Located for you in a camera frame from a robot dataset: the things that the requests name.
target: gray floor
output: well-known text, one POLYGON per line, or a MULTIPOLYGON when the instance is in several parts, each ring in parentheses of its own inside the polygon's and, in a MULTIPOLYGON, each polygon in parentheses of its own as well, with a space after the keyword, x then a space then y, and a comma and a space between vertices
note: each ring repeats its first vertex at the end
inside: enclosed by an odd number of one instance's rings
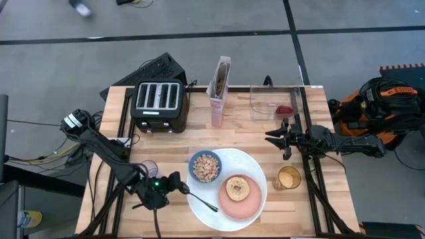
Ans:
MULTIPOLYGON (((282 0, 156 0, 148 9, 118 7, 114 0, 87 5, 92 19, 81 18, 66 0, 8 0, 0 13, 0 40, 289 29, 282 0)), ((297 29, 425 25, 423 0, 290 0, 290 5, 297 29)), ((379 66, 425 62, 424 38, 425 31, 399 31, 300 35, 299 41, 311 84, 324 85, 328 98, 340 100, 379 76, 379 66)), ((301 84, 292 39, 282 35, 3 45, 0 93, 10 95, 9 119, 58 123, 76 108, 102 110, 98 92, 164 52, 200 84, 213 77, 220 55, 232 57, 231 84, 260 84, 267 74, 275 84, 301 84)), ((10 123, 8 130, 7 154, 25 159, 50 153, 64 139, 55 127, 10 123)), ((425 168, 424 144, 412 133, 399 155, 425 168)), ((382 159, 354 154, 344 163, 359 220, 425 225, 424 173, 403 167, 393 153, 382 159)), ((70 180, 85 177, 81 170, 70 180)), ((78 215, 78 203, 71 211, 78 215)), ((74 227, 69 221, 32 238, 69 236, 74 227)))

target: white plate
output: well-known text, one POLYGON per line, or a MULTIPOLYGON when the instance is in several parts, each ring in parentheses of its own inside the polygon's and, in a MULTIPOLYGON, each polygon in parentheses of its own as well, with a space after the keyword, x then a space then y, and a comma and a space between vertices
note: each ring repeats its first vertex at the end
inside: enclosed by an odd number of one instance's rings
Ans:
POLYGON ((208 203, 220 208, 218 203, 218 192, 221 184, 233 175, 246 175, 254 179, 261 190, 261 207, 252 218, 246 220, 236 220, 225 215, 221 208, 218 212, 213 212, 195 197, 188 195, 187 201, 193 214, 205 225, 212 229, 223 232, 233 232, 246 228, 253 223, 263 211, 267 198, 267 180, 260 165, 249 154, 239 149, 217 149, 213 151, 221 160, 222 169, 220 175, 210 183, 200 183, 187 177, 187 186, 191 192, 208 203))

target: sneaker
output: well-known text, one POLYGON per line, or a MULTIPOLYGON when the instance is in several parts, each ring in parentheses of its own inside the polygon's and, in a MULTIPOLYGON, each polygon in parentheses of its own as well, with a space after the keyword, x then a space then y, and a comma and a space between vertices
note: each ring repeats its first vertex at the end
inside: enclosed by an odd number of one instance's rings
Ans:
POLYGON ((88 17, 92 14, 91 10, 87 8, 84 4, 79 3, 77 6, 75 6, 75 10, 82 15, 83 17, 88 17))

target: cereal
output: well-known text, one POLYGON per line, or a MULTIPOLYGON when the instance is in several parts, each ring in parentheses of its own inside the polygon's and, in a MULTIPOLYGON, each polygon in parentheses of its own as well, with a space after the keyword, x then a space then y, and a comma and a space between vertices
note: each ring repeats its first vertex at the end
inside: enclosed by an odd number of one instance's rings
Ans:
POLYGON ((218 176, 218 160, 212 155, 202 154, 195 159, 193 174, 203 183, 211 182, 218 176))

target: wooden table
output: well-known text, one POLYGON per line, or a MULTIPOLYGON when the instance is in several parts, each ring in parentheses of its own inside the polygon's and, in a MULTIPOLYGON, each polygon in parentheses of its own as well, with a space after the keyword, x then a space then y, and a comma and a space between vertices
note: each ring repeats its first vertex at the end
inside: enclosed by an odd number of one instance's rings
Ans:
MULTIPOLYGON (((100 127, 100 131, 106 137, 117 135, 125 90, 126 87, 123 86, 110 88, 100 127)), ((323 88, 306 86, 305 91, 313 124, 333 129, 323 88)), ((292 148, 291 159, 283 161, 282 152, 264 140, 264 132, 276 129, 281 122, 251 120, 249 92, 229 93, 222 127, 211 126, 209 106, 209 98, 205 93, 192 93, 187 128, 180 134, 150 135, 141 133, 136 128, 135 133, 140 135, 141 139, 132 146, 130 161, 136 163, 152 159, 166 175, 178 170, 182 180, 185 181, 188 174, 187 163, 192 154, 202 149, 237 148, 255 158, 263 169, 268 183, 266 206, 258 219, 247 228, 236 232, 219 232, 199 221, 191 212, 186 196, 175 191, 168 194, 170 205, 158 210, 162 236, 313 236, 315 233, 305 179, 302 179, 298 188, 292 190, 276 191, 272 186, 274 177, 283 166, 295 167, 303 177, 301 155, 295 147, 292 148)), ((127 119, 126 129, 129 126, 129 116, 127 119)), ((329 155, 341 160, 341 157, 334 153, 329 155)), ((92 185, 100 162, 99 157, 93 158, 90 169, 92 185)), ((326 158, 321 159, 321 165, 329 202, 347 225, 358 232, 359 226, 343 168, 337 162, 326 158)), ((104 165, 98 179, 96 212, 104 203, 109 174, 110 168, 104 165)), ((143 207, 131 209, 138 203, 137 196, 125 194, 119 237, 156 237, 152 211, 143 207)), ((325 232, 323 208, 319 202, 317 204, 322 231, 325 232)), ((91 208, 92 202, 87 186, 76 233, 83 231, 89 224, 91 208)), ((106 232, 112 230, 114 209, 113 205, 106 232)))

